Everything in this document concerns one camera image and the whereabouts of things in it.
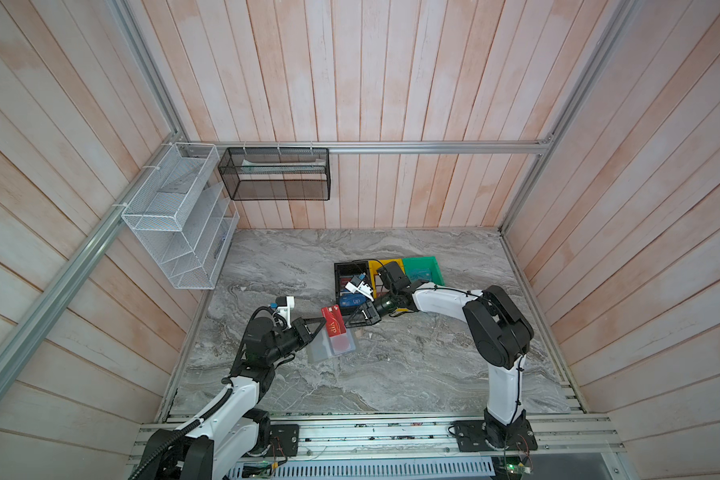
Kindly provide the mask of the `blue credit card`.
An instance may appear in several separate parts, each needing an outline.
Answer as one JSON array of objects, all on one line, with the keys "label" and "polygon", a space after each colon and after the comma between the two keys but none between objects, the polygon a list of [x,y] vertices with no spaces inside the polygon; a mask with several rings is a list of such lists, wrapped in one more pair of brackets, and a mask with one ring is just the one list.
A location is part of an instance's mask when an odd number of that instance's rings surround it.
[{"label": "blue credit card", "polygon": [[343,315],[352,313],[358,306],[365,303],[367,298],[360,293],[347,293],[339,297],[338,306]]}]

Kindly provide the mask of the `beige leather card holder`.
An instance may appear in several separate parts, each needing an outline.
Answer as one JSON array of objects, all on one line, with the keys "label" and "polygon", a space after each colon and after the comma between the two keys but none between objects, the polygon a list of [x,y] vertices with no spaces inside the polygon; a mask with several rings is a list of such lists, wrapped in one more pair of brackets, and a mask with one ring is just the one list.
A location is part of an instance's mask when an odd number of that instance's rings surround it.
[{"label": "beige leather card holder", "polygon": [[330,337],[325,330],[321,330],[306,348],[308,360],[313,364],[352,353],[355,350],[355,339],[351,331]]}]

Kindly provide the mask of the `red credit card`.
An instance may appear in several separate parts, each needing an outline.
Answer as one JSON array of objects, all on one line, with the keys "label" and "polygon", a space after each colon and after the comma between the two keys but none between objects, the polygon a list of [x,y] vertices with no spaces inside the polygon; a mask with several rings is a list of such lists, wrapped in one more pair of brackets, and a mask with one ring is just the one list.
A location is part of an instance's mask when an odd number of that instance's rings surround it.
[{"label": "red credit card", "polygon": [[325,329],[329,338],[334,338],[347,333],[343,316],[338,305],[322,308],[321,315],[325,320]]}]

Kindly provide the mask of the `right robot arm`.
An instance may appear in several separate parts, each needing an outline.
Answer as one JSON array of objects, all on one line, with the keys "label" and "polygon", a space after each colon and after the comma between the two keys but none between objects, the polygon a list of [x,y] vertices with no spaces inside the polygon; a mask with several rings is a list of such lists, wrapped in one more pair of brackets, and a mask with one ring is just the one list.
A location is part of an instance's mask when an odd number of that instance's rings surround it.
[{"label": "right robot arm", "polygon": [[395,262],[380,269],[387,292],[378,298],[367,292],[360,276],[346,289],[366,300],[345,318],[349,328],[369,327],[398,310],[436,313],[467,324],[474,345],[490,365],[489,394],[481,420],[459,420],[449,427],[461,452],[538,448],[522,401],[526,355],[534,330],[509,295],[499,286],[482,291],[460,290],[431,281],[411,280]]}]

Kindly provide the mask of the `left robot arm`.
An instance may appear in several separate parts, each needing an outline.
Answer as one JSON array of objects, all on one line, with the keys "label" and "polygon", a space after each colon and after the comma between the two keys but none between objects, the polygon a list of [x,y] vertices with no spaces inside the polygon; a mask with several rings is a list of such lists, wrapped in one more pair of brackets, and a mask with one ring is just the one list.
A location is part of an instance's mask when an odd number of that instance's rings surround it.
[{"label": "left robot arm", "polygon": [[326,319],[287,320],[265,305],[251,315],[222,390],[190,420],[149,438],[132,479],[223,479],[249,453],[271,447],[269,414],[257,407],[277,368],[292,361]]}]

